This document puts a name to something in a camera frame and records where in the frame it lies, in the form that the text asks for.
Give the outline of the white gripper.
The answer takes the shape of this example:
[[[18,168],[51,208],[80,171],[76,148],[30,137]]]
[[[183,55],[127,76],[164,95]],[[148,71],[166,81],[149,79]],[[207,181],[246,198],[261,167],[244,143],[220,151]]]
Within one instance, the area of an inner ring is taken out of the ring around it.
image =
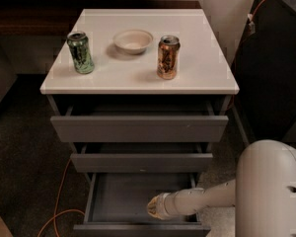
[[[175,197],[170,193],[162,193],[153,197],[146,206],[147,213],[160,219],[172,219],[179,216],[175,205]]]

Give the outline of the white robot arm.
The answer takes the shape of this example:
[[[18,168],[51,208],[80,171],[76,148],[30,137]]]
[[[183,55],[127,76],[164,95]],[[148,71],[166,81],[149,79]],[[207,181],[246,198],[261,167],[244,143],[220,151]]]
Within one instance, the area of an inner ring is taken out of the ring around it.
[[[234,180],[159,194],[147,212],[168,220],[232,205],[236,237],[296,237],[296,149],[274,140],[256,141],[241,154]]]

